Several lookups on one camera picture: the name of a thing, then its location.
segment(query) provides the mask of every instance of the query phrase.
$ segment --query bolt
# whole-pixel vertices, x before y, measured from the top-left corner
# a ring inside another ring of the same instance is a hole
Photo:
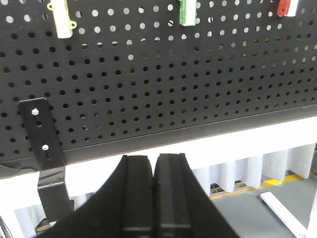
[[[48,145],[43,145],[43,146],[42,146],[42,150],[47,151],[48,149],[49,149],[49,146],[48,146]]]
[[[32,109],[32,115],[37,116],[39,113],[40,112],[37,108]]]

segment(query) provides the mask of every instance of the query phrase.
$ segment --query red clip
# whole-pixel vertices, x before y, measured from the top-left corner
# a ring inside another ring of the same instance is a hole
[[[291,4],[291,0],[280,0],[277,10],[278,16],[286,16],[289,10],[289,6]]]

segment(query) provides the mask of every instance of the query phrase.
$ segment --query white rod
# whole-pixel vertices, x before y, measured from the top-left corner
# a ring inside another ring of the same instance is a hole
[[[306,228],[271,192],[261,193],[261,198],[296,238],[305,238],[307,232]]]

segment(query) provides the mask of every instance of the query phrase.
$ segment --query perforated metal panel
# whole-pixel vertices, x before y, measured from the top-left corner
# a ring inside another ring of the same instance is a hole
[[[195,27],[176,0],[68,0],[65,40],[48,3],[0,1],[3,164],[33,156],[26,99],[48,99],[63,150],[316,103],[315,0],[296,17],[277,0],[201,0]]]

